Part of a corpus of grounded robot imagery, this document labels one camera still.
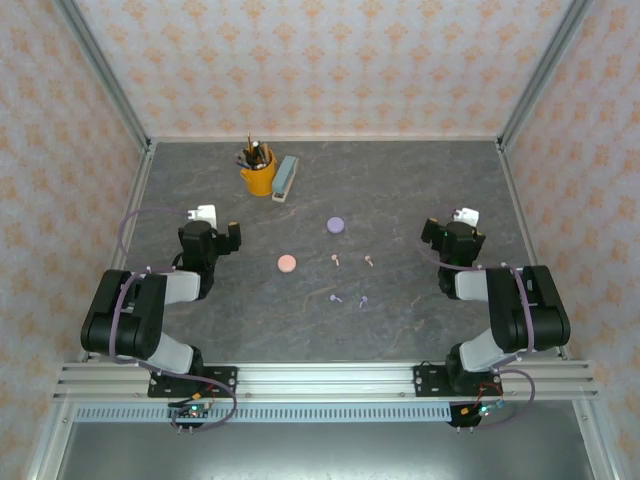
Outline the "aluminium table edge rail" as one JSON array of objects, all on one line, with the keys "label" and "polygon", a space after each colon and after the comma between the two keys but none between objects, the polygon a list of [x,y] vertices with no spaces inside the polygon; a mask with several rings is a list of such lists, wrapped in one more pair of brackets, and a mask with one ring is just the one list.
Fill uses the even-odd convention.
[{"label": "aluminium table edge rail", "polygon": [[[527,260],[522,264],[522,266],[517,267],[518,271],[520,272],[525,266],[536,266],[538,262],[506,154],[501,149],[499,143],[496,142],[495,146],[527,253]],[[555,351],[555,354],[559,358],[559,361],[567,361],[569,359],[563,346],[556,346],[554,347],[553,351]]]},{"label": "aluminium table edge rail", "polygon": [[[446,142],[492,142],[496,143],[495,135],[263,135],[251,134],[252,139],[265,139],[272,142],[422,142],[422,141],[446,141]],[[150,139],[152,144],[160,143],[238,143],[245,144],[247,134],[232,136],[154,136]]]},{"label": "aluminium table edge rail", "polygon": [[[143,154],[141,155],[140,164],[136,171],[136,176],[130,188],[129,197],[124,209],[124,216],[126,216],[133,210],[138,209],[141,206],[148,176],[149,176],[153,158],[155,155],[155,150],[156,150],[156,143],[152,141],[146,147],[146,149],[143,151]],[[122,235],[116,236],[116,244],[115,244],[111,259],[109,263],[106,265],[107,269],[110,269],[110,268],[121,269],[126,265],[127,256],[121,252],[119,248],[119,242],[122,242],[126,249],[129,248],[132,237],[133,237],[133,232],[135,230],[135,224],[136,224],[135,219],[128,220],[123,229]]]}]

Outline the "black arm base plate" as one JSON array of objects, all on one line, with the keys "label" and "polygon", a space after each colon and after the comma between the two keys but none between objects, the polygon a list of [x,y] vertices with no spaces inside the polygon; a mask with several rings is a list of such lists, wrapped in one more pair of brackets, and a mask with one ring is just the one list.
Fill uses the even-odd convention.
[{"label": "black arm base plate", "polygon": [[501,382],[490,372],[449,371],[444,365],[419,364],[413,367],[417,397],[478,397],[502,395]]},{"label": "black arm base plate", "polygon": [[[204,366],[200,373],[193,375],[216,380],[231,390],[236,390],[238,368],[234,366]],[[165,374],[150,374],[147,396],[150,398],[168,398],[183,400],[199,393],[203,398],[229,398],[230,395],[218,386],[208,382],[197,382],[176,378]]]}]

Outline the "aluminium frame post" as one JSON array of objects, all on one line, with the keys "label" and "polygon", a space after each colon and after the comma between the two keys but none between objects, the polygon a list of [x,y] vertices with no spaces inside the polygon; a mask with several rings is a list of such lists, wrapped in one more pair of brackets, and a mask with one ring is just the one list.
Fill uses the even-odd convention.
[{"label": "aluminium frame post", "polygon": [[543,55],[536,64],[522,94],[510,114],[502,133],[496,138],[498,151],[505,153],[516,139],[525,120],[534,108],[555,68],[582,25],[594,0],[571,0]]},{"label": "aluminium frame post", "polygon": [[114,105],[136,146],[146,152],[151,143],[121,82],[111,68],[107,56],[91,31],[76,0],[51,0],[61,18],[75,37],[84,58],[96,74],[107,97]]}]

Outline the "grey metal shelf panel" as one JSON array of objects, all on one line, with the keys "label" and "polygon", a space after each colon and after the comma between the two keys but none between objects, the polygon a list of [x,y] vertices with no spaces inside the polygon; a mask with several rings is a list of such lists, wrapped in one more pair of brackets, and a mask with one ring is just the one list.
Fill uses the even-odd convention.
[{"label": "grey metal shelf panel", "polygon": [[456,433],[443,424],[77,424],[57,480],[594,480],[580,433],[546,415]]}]

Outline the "yellow pen holder cup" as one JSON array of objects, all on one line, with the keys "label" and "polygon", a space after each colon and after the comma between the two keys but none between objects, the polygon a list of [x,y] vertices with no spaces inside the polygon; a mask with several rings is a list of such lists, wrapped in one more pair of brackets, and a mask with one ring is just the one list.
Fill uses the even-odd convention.
[{"label": "yellow pen holder cup", "polygon": [[277,160],[270,147],[268,147],[268,151],[270,157],[269,165],[263,164],[260,168],[253,169],[242,168],[240,171],[248,191],[255,196],[270,196],[272,194],[272,181],[277,171]]}]

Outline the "grey blue stapler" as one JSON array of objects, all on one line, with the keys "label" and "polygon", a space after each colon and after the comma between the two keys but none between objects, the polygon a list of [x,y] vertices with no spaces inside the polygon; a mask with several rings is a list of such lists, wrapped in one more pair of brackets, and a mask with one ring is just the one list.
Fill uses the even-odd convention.
[{"label": "grey blue stapler", "polygon": [[272,181],[272,200],[284,203],[295,179],[299,159],[294,156],[286,156],[277,170]]}]

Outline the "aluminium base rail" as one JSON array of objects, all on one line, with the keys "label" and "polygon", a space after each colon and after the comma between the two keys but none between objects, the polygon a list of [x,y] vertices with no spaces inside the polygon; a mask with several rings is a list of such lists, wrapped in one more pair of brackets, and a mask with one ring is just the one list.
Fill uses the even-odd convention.
[{"label": "aluminium base rail", "polygon": [[[413,363],[329,362],[238,365],[236,395],[247,402],[414,402]],[[587,361],[542,359],[513,366],[531,376],[537,400],[597,400],[601,384]],[[63,366],[57,401],[143,401],[149,374],[129,365],[102,362]]]}]

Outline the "controller board with green light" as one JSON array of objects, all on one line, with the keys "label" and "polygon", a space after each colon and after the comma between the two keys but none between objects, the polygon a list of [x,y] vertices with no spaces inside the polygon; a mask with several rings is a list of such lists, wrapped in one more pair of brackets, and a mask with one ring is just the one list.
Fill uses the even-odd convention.
[{"label": "controller board with green light", "polygon": [[212,405],[211,401],[195,402],[193,400],[169,403],[167,407],[170,424],[178,434],[183,432],[194,434],[204,425],[203,420],[209,417]]},{"label": "controller board with green light", "polygon": [[502,409],[504,404],[505,402],[502,399],[489,402],[476,400],[473,402],[450,403],[451,419],[448,425],[457,432],[461,432],[462,430],[473,432],[480,426],[484,418]]}]

